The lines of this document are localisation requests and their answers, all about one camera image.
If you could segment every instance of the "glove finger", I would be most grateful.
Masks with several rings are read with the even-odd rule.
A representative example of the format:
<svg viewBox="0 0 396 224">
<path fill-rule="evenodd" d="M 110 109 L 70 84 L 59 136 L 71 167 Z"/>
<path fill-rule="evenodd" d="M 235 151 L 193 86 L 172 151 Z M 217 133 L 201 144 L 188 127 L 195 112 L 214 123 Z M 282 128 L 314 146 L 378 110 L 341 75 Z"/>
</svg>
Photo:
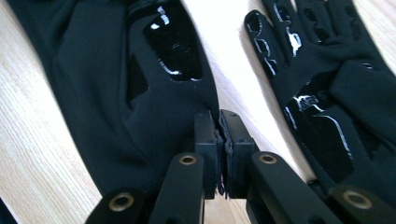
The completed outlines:
<svg viewBox="0 0 396 224">
<path fill-rule="evenodd" d="M 371 39 L 351 0 L 329 0 L 328 9 L 334 31 L 345 42 Z"/>
<path fill-rule="evenodd" d="M 319 45 L 339 43 L 332 28 L 332 20 L 325 0 L 300 0 L 296 1 L 296 5 L 300 21 L 312 43 Z"/>
<path fill-rule="evenodd" d="M 297 57 L 306 35 L 290 0 L 262 0 L 262 3 L 274 25 L 276 37 L 287 60 Z"/>
<path fill-rule="evenodd" d="M 245 29 L 268 78 L 272 78 L 283 67 L 284 56 L 274 28 L 259 11 L 253 10 L 245 17 Z"/>
</svg>

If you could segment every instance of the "wood grain surface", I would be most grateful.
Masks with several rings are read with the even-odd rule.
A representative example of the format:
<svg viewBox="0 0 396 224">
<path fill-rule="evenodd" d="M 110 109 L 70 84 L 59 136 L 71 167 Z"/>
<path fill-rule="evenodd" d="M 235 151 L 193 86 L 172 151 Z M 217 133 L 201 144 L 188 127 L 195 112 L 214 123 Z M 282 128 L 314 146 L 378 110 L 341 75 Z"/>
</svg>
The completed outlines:
<svg viewBox="0 0 396 224">
<path fill-rule="evenodd" d="M 392 71 L 396 2 L 354 1 Z M 314 178 L 283 119 L 243 29 L 260 1 L 184 0 L 215 76 L 220 107 L 238 113 L 261 150 Z M 19 223 L 83 223 L 101 199 L 53 97 L 42 65 L 0 0 L 0 197 Z M 205 223 L 249 223 L 243 200 L 205 203 Z"/>
</svg>

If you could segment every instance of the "black fabric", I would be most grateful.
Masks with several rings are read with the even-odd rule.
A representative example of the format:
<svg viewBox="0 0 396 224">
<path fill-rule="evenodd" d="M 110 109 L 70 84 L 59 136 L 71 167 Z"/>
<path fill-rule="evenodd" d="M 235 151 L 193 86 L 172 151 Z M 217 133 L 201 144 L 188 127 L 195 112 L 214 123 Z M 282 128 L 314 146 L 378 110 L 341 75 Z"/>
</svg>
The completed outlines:
<svg viewBox="0 0 396 224">
<path fill-rule="evenodd" d="M 157 189 L 193 137 L 194 115 L 219 116 L 208 62 L 178 1 L 8 2 L 102 194 Z"/>
<path fill-rule="evenodd" d="M 396 78 L 351 0 L 262 0 L 247 33 L 325 191 L 354 185 L 396 206 Z"/>
</svg>

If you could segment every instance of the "round hole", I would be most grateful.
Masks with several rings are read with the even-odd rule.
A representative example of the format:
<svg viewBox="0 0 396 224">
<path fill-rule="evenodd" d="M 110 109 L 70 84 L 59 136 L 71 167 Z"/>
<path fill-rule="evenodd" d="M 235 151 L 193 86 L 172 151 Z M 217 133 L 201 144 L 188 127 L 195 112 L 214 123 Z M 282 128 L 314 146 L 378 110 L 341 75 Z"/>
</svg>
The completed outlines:
<svg viewBox="0 0 396 224">
<path fill-rule="evenodd" d="M 195 159 L 195 157 L 193 157 L 193 156 L 184 156 L 184 157 L 180 158 L 179 161 L 183 165 L 192 165 L 197 161 L 197 159 Z"/>
<path fill-rule="evenodd" d="M 370 199 L 356 191 L 347 190 L 343 193 L 343 197 L 347 203 L 359 209 L 370 209 L 373 207 Z"/>
<path fill-rule="evenodd" d="M 131 207 L 133 203 L 134 203 L 134 196 L 132 196 L 130 193 L 123 192 L 118 194 L 116 197 L 114 197 L 110 201 L 108 206 L 114 212 L 121 212 Z"/>
<path fill-rule="evenodd" d="M 276 158 L 269 154 L 265 154 L 265 155 L 260 156 L 260 161 L 267 163 L 267 164 L 274 164 L 274 163 L 276 163 Z"/>
</svg>

